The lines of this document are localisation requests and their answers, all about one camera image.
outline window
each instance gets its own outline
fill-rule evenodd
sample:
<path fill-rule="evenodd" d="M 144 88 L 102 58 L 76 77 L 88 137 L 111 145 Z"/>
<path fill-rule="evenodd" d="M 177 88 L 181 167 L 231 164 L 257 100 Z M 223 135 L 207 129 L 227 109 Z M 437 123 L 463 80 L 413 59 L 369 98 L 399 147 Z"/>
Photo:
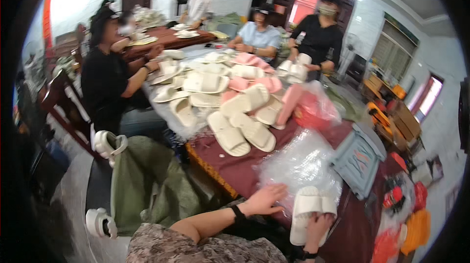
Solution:
<path fill-rule="evenodd" d="M 413 99 L 408 103 L 408 109 L 420 123 L 429 113 L 442 90 L 444 80 L 431 73 L 429 80 L 416 91 Z"/>
<path fill-rule="evenodd" d="M 402 31 L 385 20 L 372 54 L 379 69 L 400 81 L 405 75 L 417 45 Z"/>

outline maroon tablecloth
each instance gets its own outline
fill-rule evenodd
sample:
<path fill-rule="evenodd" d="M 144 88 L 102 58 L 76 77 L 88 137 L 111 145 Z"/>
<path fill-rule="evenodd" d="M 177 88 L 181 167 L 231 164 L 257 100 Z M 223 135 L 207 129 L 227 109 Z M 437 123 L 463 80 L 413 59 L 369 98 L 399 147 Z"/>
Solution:
<path fill-rule="evenodd" d="M 127 48 L 124 52 L 123 59 L 126 62 L 139 59 L 147 54 L 156 44 L 163 44 L 165 49 L 180 49 L 196 44 L 208 43 L 214 41 L 217 38 L 207 31 L 197 30 L 197 32 L 200 34 L 199 37 L 180 39 L 174 35 L 176 31 L 167 29 L 166 27 L 148 29 L 145 34 L 150 35 L 151 37 L 157 37 L 158 40 L 154 43 Z"/>
<path fill-rule="evenodd" d="M 288 143 L 294 137 L 297 128 L 295 121 L 290 119 L 283 131 L 270 129 L 277 140 L 275 149 L 281 149 Z M 351 129 L 352 123 L 343 121 L 341 125 L 321 131 L 321 134 L 333 149 L 336 149 Z M 232 157 L 224 152 L 213 136 L 201 138 L 191 146 L 201 159 L 210 164 L 242 196 L 250 197 L 258 189 L 258 175 L 252 166 L 260 162 L 268 153 L 252 146 L 249 154 Z M 328 263 L 370 262 L 380 225 L 385 176 L 396 174 L 401 170 L 398 163 L 391 157 L 380 163 L 369 199 L 363 201 L 359 201 L 348 185 L 343 184 L 338 219 L 330 237 L 319 250 L 320 257 Z M 291 222 L 282 213 L 277 213 L 274 218 L 290 228 Z"/>

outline wooden chair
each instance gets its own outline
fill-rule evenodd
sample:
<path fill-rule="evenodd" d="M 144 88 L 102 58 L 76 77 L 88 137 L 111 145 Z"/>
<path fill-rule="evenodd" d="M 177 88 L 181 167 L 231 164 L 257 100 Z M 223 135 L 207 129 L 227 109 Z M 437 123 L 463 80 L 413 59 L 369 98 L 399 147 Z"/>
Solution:
<path fill-rule="evenodd" d="M 47 92 L 41 102 L 41 107 L 50 113 L 59 122 L 59 124 L 62 125 L 66 131 L 68 131 L 75 141 L 77 141 L 80 146 L 82 146 L 82 148 L 91 154 L 91 156 L 93 156 L 95 159 L 101 160 L 101 156 L 96 151 L 91 149 L 91 123 L 83 119 L 78 107 L 65 93 L 65 88 L 68 86 L 72 89 L 80 104 L 83 106 L 80 96 L 77 93 L 77 90 L 75 90 L 72 81 L 67 76 L 66 72 L 61 70 L 59 74 L 47 85 Z M 62 115 L 56 110 L 56 105 L 62 108 L 67 120 L 64 119 Z M 85 142 L 85 140 L 77 134 L 77 131 L 80 131 L 86 137 L 87 142 Z"/>

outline face mask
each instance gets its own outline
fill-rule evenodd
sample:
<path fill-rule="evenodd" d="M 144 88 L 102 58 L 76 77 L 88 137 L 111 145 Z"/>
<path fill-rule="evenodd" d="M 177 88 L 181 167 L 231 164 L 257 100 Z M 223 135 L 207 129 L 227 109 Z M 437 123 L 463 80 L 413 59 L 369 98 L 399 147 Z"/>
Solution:
<path fill-rule="evenodd" d="M 318 8 L 318 11 L 320 11 L 320 14 L 325 15 L 325 16 L 333 16 L 336 14 L 335 9 L 325 4 L 320 5 L 320 7 Z"/>
<path fill-rule="evenodd" d="M 132 25 L 126 24 L 122 27 L 119 27 L 119 33 L 125 37 L 132 35 L 134 31 L 135 27 L 133 27 Z"/>

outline orange object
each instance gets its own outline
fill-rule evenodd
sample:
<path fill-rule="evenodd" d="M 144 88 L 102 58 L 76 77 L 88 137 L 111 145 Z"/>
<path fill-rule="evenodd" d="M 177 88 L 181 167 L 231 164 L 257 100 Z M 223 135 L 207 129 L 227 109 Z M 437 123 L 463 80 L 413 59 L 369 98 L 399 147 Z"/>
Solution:
<path fill-rule="evenodd" d="M 400 251 L 408 255 L 428 242 L 431 234 L 431 213 L 426 209 L 413 213 L 407 221 L 408 233 Z"/>

